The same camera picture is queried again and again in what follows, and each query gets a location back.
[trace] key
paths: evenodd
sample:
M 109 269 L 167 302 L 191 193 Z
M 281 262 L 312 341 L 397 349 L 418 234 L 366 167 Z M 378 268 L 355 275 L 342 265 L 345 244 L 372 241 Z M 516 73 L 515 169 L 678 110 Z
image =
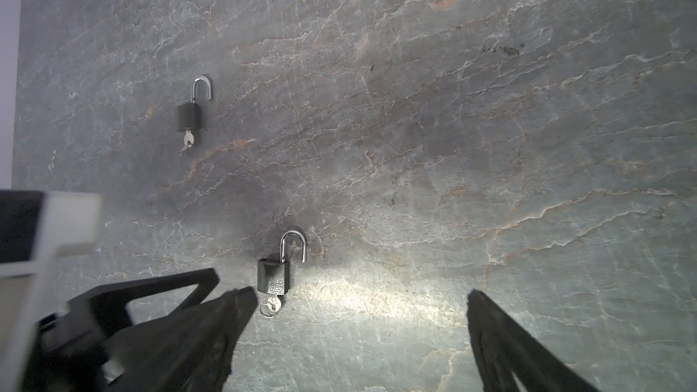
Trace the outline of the key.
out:
M 191 129 L 188 128 L 186 129 L 186 133 L 184 134 L 184 148 L 179 152 L 179 156 L 183 155 L 184 152 L 186 152 L 189 147 L 191 147 L 194 144 L 194 134 L 191 133 Z

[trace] white wall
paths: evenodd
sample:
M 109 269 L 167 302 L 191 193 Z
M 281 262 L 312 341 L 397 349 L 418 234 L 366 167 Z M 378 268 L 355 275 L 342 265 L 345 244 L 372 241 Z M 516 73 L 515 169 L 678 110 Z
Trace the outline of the white wall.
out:
M 0 0 L 0 188 L 12 182 L 21 6 L 22 0 Z

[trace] padlock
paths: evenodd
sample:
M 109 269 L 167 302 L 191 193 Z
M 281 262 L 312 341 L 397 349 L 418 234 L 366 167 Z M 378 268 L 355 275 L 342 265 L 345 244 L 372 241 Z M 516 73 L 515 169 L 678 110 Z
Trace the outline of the padlock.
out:
M 177 130 L 181 131 L 196 131 L 201 128 L 201 107 L 196 103 L 196 83 L 203 81 L 206 84 L 206 98 L 213 100 L 213 88 L 211 80 L 200 75 L 191 84 L 191 101 L 176 107 L 177 113 Z
M 307 241 L 297 230 L 289 230 L 281 237 L 281 256 L 278 260 L 272 258 L 260 259 L 257 262 L 257 291 L 269 295 L 285 295 L 290 289 L 290 262 L 286 261 L 286 237 L 294 234 L 301 240 L 302 262 L 307 259 Z

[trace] padlock shackle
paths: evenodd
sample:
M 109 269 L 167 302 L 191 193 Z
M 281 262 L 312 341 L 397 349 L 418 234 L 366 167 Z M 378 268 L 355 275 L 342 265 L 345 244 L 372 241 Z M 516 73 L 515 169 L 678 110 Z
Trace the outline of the padlock shackle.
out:
M 200 75 L 196 79 L 194 79 L 194 82 L 191 84 L 191 103 L 194 103 L 196 101 L 196 83 L 198 81 L 203 81 L 206 84 L 206 87 L 208 88 L 208 91 L 206 92 L 206 98 L 208 100 L 213 100 L 213 87 L 211 86 L 211 80 L 204 75 Z
M 302 263 L 305 263 L 305 260 L 307 259 L 307 240 L 305 239 L 305 236 L 297 230 L 289 230 L 283 233 L 283 236 L 281 237 L 281 263 L 285 263 L 286 261 L 286 236 L 289 234 L 294 234 L 296 237 L 301 239 Z

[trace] padlock body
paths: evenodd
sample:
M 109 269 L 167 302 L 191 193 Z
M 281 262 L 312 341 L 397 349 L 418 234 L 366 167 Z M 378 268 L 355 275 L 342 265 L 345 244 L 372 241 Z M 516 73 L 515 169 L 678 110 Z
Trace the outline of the padlock body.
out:
M 285 295 L 290 289 L 290 262 L 260 259 L 257 262 L 257 291 L 269 295 Z
M 190 128 L 196 131 L 201 128 L 201 107 L 198 103 L 184 103 L 176 107 L 177 130 L 185 131 Z

